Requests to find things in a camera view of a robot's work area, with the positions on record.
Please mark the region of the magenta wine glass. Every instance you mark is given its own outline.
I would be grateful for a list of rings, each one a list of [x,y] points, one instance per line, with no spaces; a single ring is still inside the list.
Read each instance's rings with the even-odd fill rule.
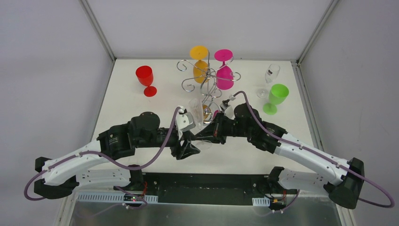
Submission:
[[[233,87],[233,75],[226,62],[233,58],[233,53],[229,49],[220,49],[214,54],[215,60],[222,62],[222,66],[216,72],[216,86],[220,90],[228,90]]]

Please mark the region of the orange wine glass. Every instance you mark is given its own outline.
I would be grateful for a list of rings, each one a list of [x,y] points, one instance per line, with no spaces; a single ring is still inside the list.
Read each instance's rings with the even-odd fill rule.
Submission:
[[[206,79],[206,72],[208,68],[208,63],[205,62],[203,59],[205,59],[209,54],[208,49],[205,46],[194,46],[190,50],[190,57],[194,60],[196,60],[196,63],[194,64],[193,67],[193,77],[194,80],[201,84],[202,82],[205,81]]]

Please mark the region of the green wine glass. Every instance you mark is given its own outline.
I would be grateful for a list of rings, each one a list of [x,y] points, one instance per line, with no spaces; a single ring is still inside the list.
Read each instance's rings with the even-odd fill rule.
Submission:
[[[283,84],[275,84],[271,87],[268,103],[263,105],[263,112],[268,115],[277,113],[277,105],[282,104],[289,95],[289,89]]]

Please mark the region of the red wine glass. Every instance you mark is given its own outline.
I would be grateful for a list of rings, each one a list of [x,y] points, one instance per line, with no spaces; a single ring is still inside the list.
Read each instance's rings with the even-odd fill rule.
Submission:
[[[157,89],[152,86],[153,71],[150,66],[143,65],[136,69],[136,77],[138,81],[145,86],[144,95],[146,97],[153,97],[157,94]]]

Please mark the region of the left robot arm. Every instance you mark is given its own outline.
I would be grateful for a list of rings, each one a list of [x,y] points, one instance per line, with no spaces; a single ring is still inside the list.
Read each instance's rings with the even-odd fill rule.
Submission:
[[[177,108],[168,128],[160,127],[160,118],[144,112],[125,124],[110,127],[96,140],[56,159],[39,157],[33,186],[36,200],[67,197],[77,188],[118,186],[139,190],[143,186],[142,169],[151,166],[165,148],[177,160],[199,154],[192,142],[193,118]],[[138,148],[157,148],[156,154],[143,165],[124,165],[119,159],[133,156]]]

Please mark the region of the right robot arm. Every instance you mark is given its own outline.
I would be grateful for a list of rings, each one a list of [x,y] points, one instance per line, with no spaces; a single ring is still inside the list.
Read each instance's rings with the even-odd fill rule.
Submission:
[[[267,179],[271,192],[299,189],[326,195],[347,209],[357,206],[364,182],[355,174],[364,175],[363,161],[338,158],[314,147],[306,150],[297,138],[285,129],[263,121],[257,110],[249,110],[246,104],[238,105],[234,115],[235,118],[230,119],[224,113],[217,113],[195,139],[225,144],[228,137],[245,137],[257,149],[286,157],[312,170],[309,173],[274,167]]]

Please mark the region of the chrome wine glass rack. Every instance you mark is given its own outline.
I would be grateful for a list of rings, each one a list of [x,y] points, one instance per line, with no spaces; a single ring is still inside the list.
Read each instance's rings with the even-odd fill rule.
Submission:
[[[231,62],[234,61],[234,57],[226,62],[226,65],[228,66]],[[216,72],[219,70],[218,69],[213,69],[210,67],[210,62],[206,61],[208,63],[208,68],[206,72],[206,79],[204,82],[200,84],[200,93],[201,95],[204,96],[204,99],[201,101],[203,108],[203,114],[204,114],[204,124],[209,124],[213,117],[216,115],[210,107],[215,104],[214,99],[215,98],[220,98],[222,96],[222,91],[216,86]],[[233,81],[239,81],[241,79],[241,74],[238,72],[232,71],[233,75]],[[184,79],[181,83],[181,87],[184,91],[186,92],[192,92],[195,90],[195,86],[192,84],[187,84],[185,85],[184,83],[187,82],[188,80],[194,80],[194,77]]]

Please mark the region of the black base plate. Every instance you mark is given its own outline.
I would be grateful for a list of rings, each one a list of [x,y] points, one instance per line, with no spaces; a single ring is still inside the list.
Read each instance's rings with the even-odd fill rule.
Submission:
[[[155,195],[159,203],[252,205],[253,198],[295,194],[268,180],[268,175],[142,173],[134,174],[126,191]]]

